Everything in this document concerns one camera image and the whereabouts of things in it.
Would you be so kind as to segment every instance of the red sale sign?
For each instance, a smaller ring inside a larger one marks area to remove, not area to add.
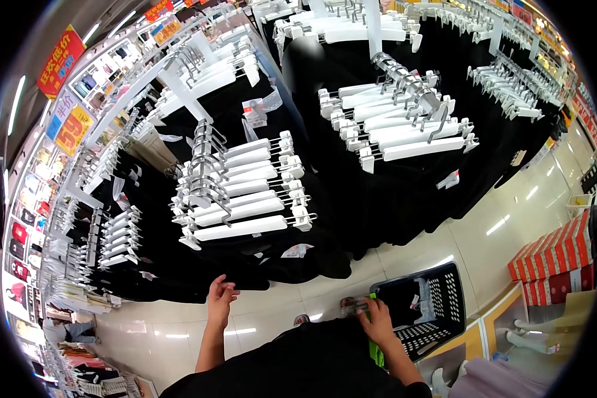
[[[531,26],[533,23],[533,14],[519,6],[517,3],[513,3],[513,15],[524,22],[526,25]]]
[[[588,131],[590,139],[592,139],[595,144],[595,149],[597,149],[597,124],[595,123],[595,116],[586,105],[586,101],[579,91],[577,91],[576,95],[573,97],[573,104],[577,108],[577,119],[584,125],[586,131]]]

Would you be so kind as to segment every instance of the price tag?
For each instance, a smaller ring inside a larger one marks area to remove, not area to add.
[[[55,137],[55,144],[67,155],[75,155],[94,120],[80,105],[74,107]]]

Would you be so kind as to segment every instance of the shopping basket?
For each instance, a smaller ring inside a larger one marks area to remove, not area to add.
[[[416,278],[429,283],[435,320],[414,324],[423,315],[420,309],[416,309],[417,298],[421,296],[420,284],[414,281]],[[466,330],[462,283],[455,262],[374,283],[370,293],[371,297],[381,299],[389,307],[394,334],[414,362]]]

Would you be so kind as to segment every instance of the hand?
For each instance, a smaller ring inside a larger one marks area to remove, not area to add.
[[[389,316],[389,308],[379,299],[365,298],[365,302],[369,307],[369,314],[372,316],[370,321],[362,309],[356,311],[360,324],[363,325],[367,337],[372,339],[374,343],[383,349],[392,340],[397,339],[393,334],[393,327],[391,326],[391,317]]]
[[[223,282],[225,277],[225,274],[217,277],[210,284],[208,293],[208,326],[219,327],[221,330],[228,325],[230,303],[241,293],[234,290],[234,283]]]

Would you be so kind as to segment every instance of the ceiling light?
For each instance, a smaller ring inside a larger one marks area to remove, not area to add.
[[[121,28],[122,25],[125,24],[133,15],[135,15],[135,10],[131,11],[126,17],[124,17],[123,20],[121,20],[121,22],[119,22],[119,24],[115,27],[115,29],[113,29],[108,34],[108,38],[110,39],[112,36],[114,36],[115,33],[117,33],[117,31],[119,31],[119,28]]]
[[[16,89],[16,96],[13,98],[13,105],[11,106],[11,114],[9,115],[9,126],[7,128],[7,135],[10,136],[13,132],[13,123],[16,120],[16,110],[18,109],[18,102],[20,101],[20,94],[22,94],[22,88],[24,87],[24,81],[27,77],[22,76],[20,82],[18,82],[18,88]]]
[[[96,32],[97,28],[99,28],[99,22],[97,22],[95,25],[93,25],[91,30],[88,31],[87,35],[84,36],[84,38],[82,39],[82,43],[86,44],[88,39],[90,39],[91,36],[93,36],[93,34]]]
[[[4,184],[4,203],[9,204],[9,169],[4,170],[2,180],[2,183]]]
[[[223,336],[234,336],[235,334],[244,334],[244,333],[252,333],[255,332],[256,328],[251,329],[238,329],[238,330],[231,330],[229,332],[223,332]]]
[[[531,192],[528,193],[528,195],[526,195],[526,200],[529,200],[531,198],[531,196],[534,195],[534,193],[537,192],[537,186],[535,186],[533,189],[531,189]]]
[[[510,218],[510,214],[507,214],[507,215],[506,215],[506,217],[504,217],[503,219],[501,219],[500,221],[498,221],[498,223],[497,223],[497,224],[495,224],[495,225],[493,226],[493,228],[491,228],[490,230],[486,231],[486,235],[488,236],[488,235],[490,235],[490,234],[494,233],[494,231],[495,231],[496,229],[498,229],[499,227],[502,227],[502,225],[503,225],[504,223],[506,223],[506,220],[508,220],[509,218]]]
[[[437,263],[437,264],[435,264],[435,265],[434,265],[432,268],[435,268],[435,267],[441,266],[441,265],[443,265],[443,264],[447,264],[449,261],[452,261],[452,260],[453,260],[453,254],[452,254],[452,255],[450,255],[449,257],[447,257],[447,258],[446,258],[446,259],[444,259],[444,260],[440,260],[440,261],[438,261],[438,263]]]
[[[46,118],[46,113],[49,111],[49,108],[51,107],[51,102],[52,101],[50,99],[46,100],[46,105],[44,106],[44,110],[42,111],[42,117],[40,117],[40,127],[42,127],[42,124],[44,124],[44,119]]]

